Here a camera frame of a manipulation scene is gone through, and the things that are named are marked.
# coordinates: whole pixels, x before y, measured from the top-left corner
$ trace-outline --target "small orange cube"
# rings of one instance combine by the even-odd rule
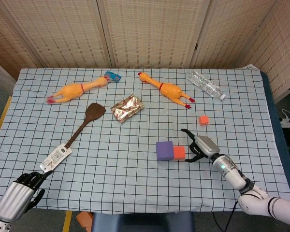
[[[184,146],[173,146],[174,159],[173,160],[184,160],[186,158]]]
[[[206,115],[199,117],[200,126],[204,126],[209,123],[209,119]]]

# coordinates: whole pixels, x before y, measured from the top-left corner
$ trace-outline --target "bottle cap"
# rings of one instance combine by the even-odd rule
[[[222,95],[220,96],[220,100],[223,100],[225,96],[226,96],[225,94],[222,94]]]

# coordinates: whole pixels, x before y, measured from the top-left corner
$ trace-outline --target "price tag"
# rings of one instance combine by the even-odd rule
[[[66,149],[64,146],[65,144],[61,144],[56,147],[56,149],[40,164],[40,168],[44,172],[54,170],[58,164],[60,164],[69,154],[72,153],[71,148]]]

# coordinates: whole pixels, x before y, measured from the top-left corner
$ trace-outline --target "white label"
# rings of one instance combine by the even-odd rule
[[[208,85],[209,87],[211,87],[212,90],[215,90],[215,89],[217,88],[217,85],[216,85],[214,82],[209,82],[207,85]]]
[[[56,147],[56,149],[50,153],[40,164],[40,168],[44,172],[54,170],[58,164],[60,164],[69,154],[72,153],[70,148],[66,149],[64,146],[65,144],[61,144],[60,146]]]

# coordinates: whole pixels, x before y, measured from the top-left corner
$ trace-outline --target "foil snack package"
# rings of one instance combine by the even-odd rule
[[[143,108],[144,104],[141,100],[132,94],[125,100],[114,105],[111,110],[119,122],[124,122],[128,117],[131,117]]]

